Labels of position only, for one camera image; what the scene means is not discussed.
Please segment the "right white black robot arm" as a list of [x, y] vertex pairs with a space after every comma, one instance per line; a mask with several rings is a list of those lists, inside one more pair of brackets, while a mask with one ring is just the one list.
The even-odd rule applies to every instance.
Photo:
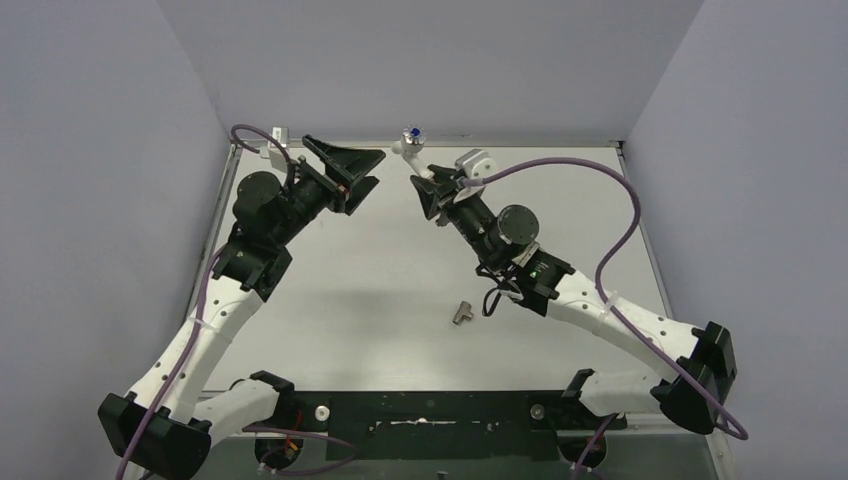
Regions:
[[[483, 189], [497, 180], [556, 164], [604, 173], [625, 189], [631, 201], [630, 224], [591, 276], [540, 246], [540, 221], [529, 208], [511, 204], [494, 213], [482, 198]], [[748, 439], [725, 407], [738, 373], [730, 331], [716, 322], [699, 327], [676, 321], [602, 284], [605, 267], [636, 233], [641, 220], [638, 194], [621, 174], [576, 158], [532, 160], [482, 177], [461, 168], [429, 169], [430, 177], [410, 178], [425, 218], [459, 232], [478, 259], [477, 275], [494, 281], [491, 292], [496, 299], [507, 298], [542, 317], [579, 327], [651, 369], [650, 375], [633, 379], [580, 371], [576, 387], [562, 400], [568, 422], [585, 427], [601, 416], [656, 411], [693, 433], [720, 430]]]

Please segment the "white faucet with chrome knob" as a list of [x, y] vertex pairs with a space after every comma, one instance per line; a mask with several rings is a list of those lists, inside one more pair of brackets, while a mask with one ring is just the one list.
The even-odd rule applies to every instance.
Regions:
[[417, 176], [432, 179], [434, 173], [420, 158], [425, 141], [426, 135], [420, 127], [408, 125], [403, 129], [400, 138], [391, 145], [391, 152], [399, 155]]

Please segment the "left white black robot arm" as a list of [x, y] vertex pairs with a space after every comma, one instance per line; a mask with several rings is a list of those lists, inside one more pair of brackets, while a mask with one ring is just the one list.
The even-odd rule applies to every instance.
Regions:
[[377, 186], [380, 149], [332, 145], [305, 136], [317, 159], [283, 154], [272, 171], [235, 187], [234, 223], [210, 256], [197, 301], [153, 366], [122, 395], [109, 394], [98, 418], [119, 456], [146, 475], [189, 479], [211, 449], [246, 427], [281, 427], [297, 414], [293, 384], [259, 371], [210, 399], [202, 392], [239, 331], [269, 300], [288, 270], [289, 243], [324, 211], [351, 215]]

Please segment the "metal tee pipe fitting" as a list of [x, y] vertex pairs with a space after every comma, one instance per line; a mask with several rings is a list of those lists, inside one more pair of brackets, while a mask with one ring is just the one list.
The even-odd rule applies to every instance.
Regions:
[[467, 301], [462, 301], [455, 314], [452, 318], [452, 323], [455, 326], [460, 326], [464, 323], [470, 322], [474, 319], [474, 312], [472, 305]]

